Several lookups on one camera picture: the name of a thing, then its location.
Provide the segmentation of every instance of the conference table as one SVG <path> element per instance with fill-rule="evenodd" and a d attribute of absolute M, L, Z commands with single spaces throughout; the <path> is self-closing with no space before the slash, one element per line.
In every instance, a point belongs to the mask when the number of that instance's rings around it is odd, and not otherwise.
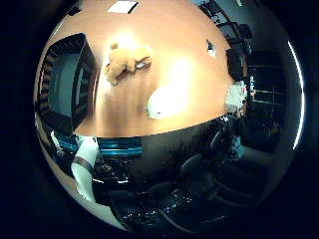
<path fill-rule="evenodd" d="M 84 0 L 81 12 L 67 15 L 57 25 L 40 59 L 41 64 L 55 42 L 85 33 L 98 74 L 89 99 L 92 110 L 74 133 L 98 137 L 151 135 L 224 115 L 227 90 L 233 83 L 226 59 L 230 47 L 214 23 L 190 0 L 139 0 L 131 14 L 108 12 L 116 2 Z M 213 45 L 215 57 L 207 53 L 207 41 Z M 126 48 L 148 46 L 154 55 L 149 67 L 124 74 L 113 87 L 103 69 L 110 45 L 115 42 Z M 156 89 L 165 86 L 174 86 L 183 108 L 169 118 L 150 119 L 148 100 Z"/>

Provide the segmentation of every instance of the white paper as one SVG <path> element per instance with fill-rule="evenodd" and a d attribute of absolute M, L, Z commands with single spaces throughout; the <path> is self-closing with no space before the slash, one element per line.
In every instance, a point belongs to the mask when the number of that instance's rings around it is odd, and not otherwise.
<path fill-rule="evenodd" d="M 235 113 L 239 108 L 242 107 L 242 101 L 244 99 L 241 85 L 231 85 L 228 89 L 226 98 L 226 110 L 229 113 Z"/>
<path fill-rule="evenodd" d="M 118 1 L 111 8 L 109 8 L 108 12 L 113 13 L 129 13 L 130 10 L 137 2 L 132 1 Z"/>
<path fill-rule="evenodd" d="M 216 58 L 216 51 L 213 49 L 213 50 L 208 50 L 208 54 L 210 57 L 212 58 Z"/>

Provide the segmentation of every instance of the chair backrest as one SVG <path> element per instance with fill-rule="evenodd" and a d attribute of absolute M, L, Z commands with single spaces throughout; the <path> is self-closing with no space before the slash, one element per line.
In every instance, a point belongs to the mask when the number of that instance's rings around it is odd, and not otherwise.
<path fill-rule="evenodd" d="M 243 48 L 244 48 L 244 52 L 245 52 L 246 55 L 251 55 L 251 52 L 252 52 L 251 46 L 250 46 L 250 43 L 247 40 L 245 40 L 243 42 Z"/>
<path fill-rule="evenodd" d="M 231 41 L 229 42 L 230 47 L 236 51 L 239 60 L 240 65 L 243 66 L 243 59 L 246 56 L 245 47 L 244 47 L 244 40 L 236 39 L 237 41 Z"/>
<path fill-rule="evenodd" d="M 215 186 L 213 175 L 210 171 L 200 170 L 187 184 L 187 191 L 191 195 L 201 197 L 204 193 Z"/>
<path fill-rule="evenodd" d="M 218 146 L 218 144 L 220 143 L 222 137 L 222 131 L 219 130 L 211 139 L 210 143 L 209 143 L 209 149 L 210 151 L 214 151 L 216 149 L 216 147 Z"/>
<path fill-rule="evenodd" d="M 227 40 L 241 38 L 240 29 L 236 22 L 221 23 L 217 27 Z"/>
<path fill-rule="evenodd" d="M 149 193 L 152 197 L 160 198 L 167 195 L 171 189 L 171 182 L 164 181 L 150 187 Z"/>
<path fill-rule="evenodd" d="M 111 196 L 114 200 L 133 200 L 136 198 L 133 192 L 126 190 L 110 191 L 109 196 Z"/>
<path fill-rule="evenodd" d="M 215 15 L 217 13 L 220 13 L 221 11 L 219 6 L 214 1 L 209 1 L 208 3 L 206 3 L 206 6 L 208 7 L 211 15 Z"/>
<path fill-rule="evenodd" d="M 239 24 L 238 28 L 242 38 L 244 39 L 252 38 L 251 30 L 247 24 Z"/>
<path fill-rule="evenodd" d="M 243 78 L 243 69 L 238 53 L 234 49 L 226 51 L 228 72 L 232 78 L 240 82 Z"/>

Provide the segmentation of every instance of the stuffed animal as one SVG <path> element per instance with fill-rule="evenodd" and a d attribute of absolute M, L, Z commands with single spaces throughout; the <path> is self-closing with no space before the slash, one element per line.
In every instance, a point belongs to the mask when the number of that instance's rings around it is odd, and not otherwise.
<path fill-rule="evenodd" d="M 108 81 L 116 86 L 117 77 L 125 70 L 133 73 L 136 68 L 142 68 L 152 62 L 152 51 L 147 47 L 139 47 L 134 50 L 119 48 L 117 43 L 111 45 L 112 52 L 109 63 L 106 66 Z"/>

